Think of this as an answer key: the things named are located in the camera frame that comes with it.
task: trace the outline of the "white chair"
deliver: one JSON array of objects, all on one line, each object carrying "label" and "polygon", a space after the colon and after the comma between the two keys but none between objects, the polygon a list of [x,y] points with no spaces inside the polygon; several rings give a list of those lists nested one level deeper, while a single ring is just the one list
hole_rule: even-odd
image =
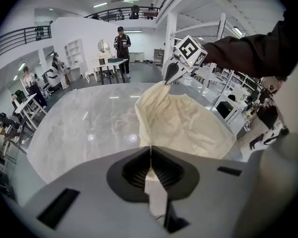
[{"label": "white chair", "polygon": [[94,74],[95,80],[97,82],[96,72],[95,71],[87,71],[87,72],[85,72],[85,77],[87,79],[88,84],[90,82],[88,75],[91,75],[91,74]]}]

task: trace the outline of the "metal frame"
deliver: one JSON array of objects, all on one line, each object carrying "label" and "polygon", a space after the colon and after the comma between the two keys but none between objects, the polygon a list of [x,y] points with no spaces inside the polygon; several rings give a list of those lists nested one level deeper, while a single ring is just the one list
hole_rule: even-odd
[{"label": "metal frame", "polygon": [[[160,12],[159,7],[150,7],[150,6],[138,6],[140,9],[138,12],[138,16],[135,18],[132,18],[132,6],[130,7],[120,7],[120,8],[114,8],[114,9],[108,9],[108,10],[103,10],[100,12],[93,13],[91,15],[88,15],[84,18],[93,18],[97,20],[103,20],[106,22],[112,22],[112,21],[119,21],[119,20],[128,20],[128,19],[149,19],[151,16],[139,16],[139,13],[141,12],[156,12],[156,16],[153,16],[152,18],[156,18]],[[124,19],[119,18],[119,12],[118,10],[121,10],[124,16]]]},{"label": "metal frame", "polygon": [[0,36],[0,56],[21,45],[51,37],[50,26],[33,26],[8,32]]}]

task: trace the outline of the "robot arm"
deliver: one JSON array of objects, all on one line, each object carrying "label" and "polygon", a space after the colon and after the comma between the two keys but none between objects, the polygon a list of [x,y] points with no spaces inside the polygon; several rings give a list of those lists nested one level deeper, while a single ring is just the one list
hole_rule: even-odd
[{"label": "robot arm", "polygon": [[207,54],[199,41],[189,35],[185,37],[173,48],[171,57],[163,66],[166,70],[165,84],[173,83],[187,72],[196,71]]}]

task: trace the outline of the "concrete floor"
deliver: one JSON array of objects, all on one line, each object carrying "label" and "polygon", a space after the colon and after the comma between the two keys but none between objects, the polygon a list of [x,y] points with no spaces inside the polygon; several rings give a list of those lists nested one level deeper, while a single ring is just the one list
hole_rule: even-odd
[{"label": "concrete floor", "polygon": [[[155,65],[145,63],[131,63],[130,76],[130,79],[126,79],[126,83],[157,83],[162,80],[160,70]],[[101,85],[101,82],[96,82],[92,75],[89,78],[90,83],[87,83],[86,79],[80,78],[77,81],[72,82],[67,89],[60,89],[54,92],[48,101],[46,110],[50,110],[59,99],[71,90]],[[104,83],[109,84],[109,79],[105,79]],[[25,144],[22,144],[21,146],[27,151],[29,144],[30,140],[27,140]],[[6,160],[4,170],[8,174],[10,183],[14,189],[16,202],[20,206],[24,206],[30,197],[44,187],[46,183],[32,168],[26,155],[16,147],[11,145],[8,150],[8,155],[16,159],[16,164]]]}]

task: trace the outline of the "white pipe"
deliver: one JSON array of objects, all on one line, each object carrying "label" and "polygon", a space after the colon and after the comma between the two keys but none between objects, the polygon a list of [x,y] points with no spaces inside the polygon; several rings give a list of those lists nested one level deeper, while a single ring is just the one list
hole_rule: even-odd
[{"label": "white pipe", "polygon": [[195,26],[189,26],[187,28],[183,28],[179,31],[175,31],[171,34],[177,34],[177,33],[181,33],[181,32],[184,32],[184,31],[187,31],[187,30],[191,30],[191,29],[195,29],[195,28],[199,28],[199,27],[205,27],[205,26],[217,26],[219,24],[218,21],[216,22],[208,22],[208,23],[203,23],[203,24],[199,24],[199,25],[195,25]]}]

